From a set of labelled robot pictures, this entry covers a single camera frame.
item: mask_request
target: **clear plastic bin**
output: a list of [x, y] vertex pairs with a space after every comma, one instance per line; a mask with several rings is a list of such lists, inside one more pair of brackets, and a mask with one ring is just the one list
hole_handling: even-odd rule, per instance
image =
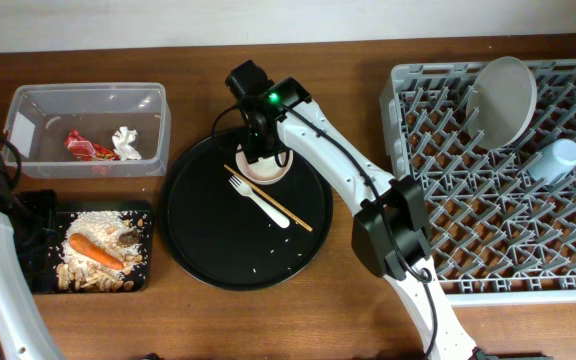
[[[64, 142], [76, 129], [88, 140], [114, 149], [120, 126], [137, 130], [131, 145], [142, 160], [80, 161]], [[4, 128], [21, 153], [22, 171], [34, 178], [161, 176], [170, 145], [170, 109], [157, 83], [28, 85], [17, 89]], [[4, 148], [6, 165], [15, 157]]]

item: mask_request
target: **round tray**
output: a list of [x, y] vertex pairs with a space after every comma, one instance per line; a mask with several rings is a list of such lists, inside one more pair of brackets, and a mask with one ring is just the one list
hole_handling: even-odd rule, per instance
[[[234, 150], [244, 128], [219, 133]], [[279, 182], [259, 188], [299, 216], [277, 226], [251, 199], [228, 183], [237, 170], [234, 154], [210, 138], [186, 151], [166, 176], [160, 200], [161, 233], [173, 258], [195, 278], [228, 290], [278, 284], [303, 269], [321, 248], [332, 220], [330, 185], [298, 154]]]

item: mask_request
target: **chopstick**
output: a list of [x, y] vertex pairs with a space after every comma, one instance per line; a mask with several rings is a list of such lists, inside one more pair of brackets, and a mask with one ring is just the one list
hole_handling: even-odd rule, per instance
[[288, 215], [288, 217], [290, 217], [291, 219], [295, 220], [295, 222], [301, 226], [304, 227], [304, 229], [312, 232], [312, 227], [310, 227], [310, 225], [306, 224], [305, 221], [301, 220], [300, 218], [297, 217], [297, 215], [293, 214], [290, 212], [290, 210], [286, 209], [285, 207], [283, 207], [280, 203], [278, 203], [277, 201], [275, 201], [275, 199], [271, 198], [270, 195], [266, 194], [265, 192], [261, 191], [260, 188], [258, 188], [255, 184], [253, 184], [252, 182], [248, 181], [248, 179], [246, 179], [243, 175], [239, 175], [238, 172], [236, 172], [235, 170], [231, 169], [230, 166], [224, 164], [224, 167], [226, 168], [226, 170], [230, 171], [233, 175], [235, 175], [236, 177], [238, 177], [239, 179], [241, 179], [241, 181], [245, 182], [246, 184], [248, 184], [253, 190], [255, 190], [255, 192], [257, 192], [259, 195], [263, 196], [266, 200], [268, 200], [271, 204], [275, 205], [275, 207], [281, 211], [284, 212], [284, 214]]

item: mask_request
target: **white fork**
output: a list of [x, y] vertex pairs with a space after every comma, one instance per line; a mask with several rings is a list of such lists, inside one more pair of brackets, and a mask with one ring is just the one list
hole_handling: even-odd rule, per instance
[[239, 179], [236, 176], [233, 176], [230, 178], [230, 180], [228, 180], [228, 182], [230, 183], [230, 185], [232, 185], [232, 187], [235, 188], [235, 190], [237, 190], [237, 192], [241, 196], [249, 197], [252, 199], [252, 201], [255, 202], [255, 204], [259, 205], [261, 210], [263, 210], [266, 213], [266, 215], [268, 215], [271, 219], [273, 219], [277, 223], [277, 225], [279, 225], [279, 227], [285, 229], [288, 227], [288, 225], [290, 225], [290, 220], [288, 220], [288, 218], [285, 217], [284, 214], [280, 213], [272, 205], [268, 204], [259, 196], [257, 196], [257, 194], [255, 194], [252, 191], [252, 188], [245, 182], [241, 181], [241, 179]]

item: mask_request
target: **orange carrot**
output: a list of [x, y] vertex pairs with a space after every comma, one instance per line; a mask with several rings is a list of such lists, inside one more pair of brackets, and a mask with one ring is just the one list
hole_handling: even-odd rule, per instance
[[92, 243], [87, 237], [81, 234], [72, 234], [68, 243], [72, 246], [78, 253], [88, 256], [89, 258], [97, 261], [103, 266], [109, 267], [114, 270], [122, 270], [124, 264], [108, 255], [102, 248]]

